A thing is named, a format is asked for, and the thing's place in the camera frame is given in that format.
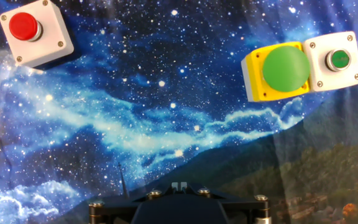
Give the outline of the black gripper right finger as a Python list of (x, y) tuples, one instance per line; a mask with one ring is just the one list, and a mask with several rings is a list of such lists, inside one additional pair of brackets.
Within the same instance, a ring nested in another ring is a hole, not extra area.
[(253, 223), (271, 224), (270, 202), (264, 195), (250, 199), (238, 198), (198, 183), (179, 183), (181, 218), (190, 223)]

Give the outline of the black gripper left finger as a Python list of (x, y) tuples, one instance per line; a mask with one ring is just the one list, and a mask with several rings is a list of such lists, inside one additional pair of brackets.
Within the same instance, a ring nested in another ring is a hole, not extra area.
[(172, 182), (170, 185), (159, 185), (146, 194), (137, 198), (126, 198), (123, 202), (104, 202), (95, 200), (89, 203), (89, 224), (114, 223), (117, 217), (133, 215), (144, 202), (162, 198), (179, 192), (179, 183)]

